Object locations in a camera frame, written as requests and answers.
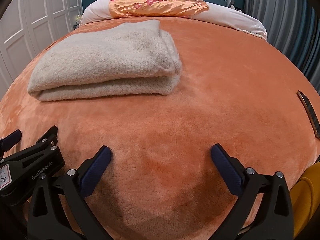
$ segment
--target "wardrobe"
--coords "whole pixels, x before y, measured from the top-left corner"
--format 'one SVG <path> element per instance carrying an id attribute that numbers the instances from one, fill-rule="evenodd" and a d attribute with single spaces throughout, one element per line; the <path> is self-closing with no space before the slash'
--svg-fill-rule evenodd
<path id="1" fill-rule="evenodd" d="M 0 100 L 28 63 L 74 29 L 81 0 L 12 0 L 0 20 Z"/>

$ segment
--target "black smartphone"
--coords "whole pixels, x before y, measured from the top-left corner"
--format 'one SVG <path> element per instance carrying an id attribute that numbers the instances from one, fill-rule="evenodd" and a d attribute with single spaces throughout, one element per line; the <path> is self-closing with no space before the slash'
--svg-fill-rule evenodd
<path id="1" fill-rule="evenodd" d="M 298 90 L 297 92 L 307 114 L 310 119 L 313 131 L 315 132 L 315 135 L 317 138 L 320 139 L 320 124 L 316 115 L 316 112 L 314 111 L 309 99 L 306 95 L 304 95 L 301 91 Z"/>

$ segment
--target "folded knit blanket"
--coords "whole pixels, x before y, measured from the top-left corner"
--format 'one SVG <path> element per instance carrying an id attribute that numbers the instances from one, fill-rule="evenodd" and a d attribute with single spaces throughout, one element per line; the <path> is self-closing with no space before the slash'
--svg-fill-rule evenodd
<path id="1" fill-rule="evenodd" d="M 181 61 L 158 20 L 123 23 L 65 38 L 35 66 L 28 93 L 39 101 L 127 94 L 169 94 Z"/>

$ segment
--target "gray curtain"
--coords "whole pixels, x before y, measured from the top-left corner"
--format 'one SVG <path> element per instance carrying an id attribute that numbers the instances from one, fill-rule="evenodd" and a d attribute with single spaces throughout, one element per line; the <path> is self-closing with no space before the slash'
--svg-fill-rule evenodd
<path id="1" fill-rule="evenodd" d="M 320 20 L 307 0 L 245 0 L 268 42 L 290 59 L 320 93 Z"/>

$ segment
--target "white label sticker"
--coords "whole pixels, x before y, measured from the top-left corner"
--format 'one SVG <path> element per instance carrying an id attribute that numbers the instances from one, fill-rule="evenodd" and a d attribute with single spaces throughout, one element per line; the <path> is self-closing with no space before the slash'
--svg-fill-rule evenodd
<path id="1" fill-rule="evenodd" d="M 0 168 L 0 189 L 3 189 L 5 186 L 12 182 L 9 164 Z"/>

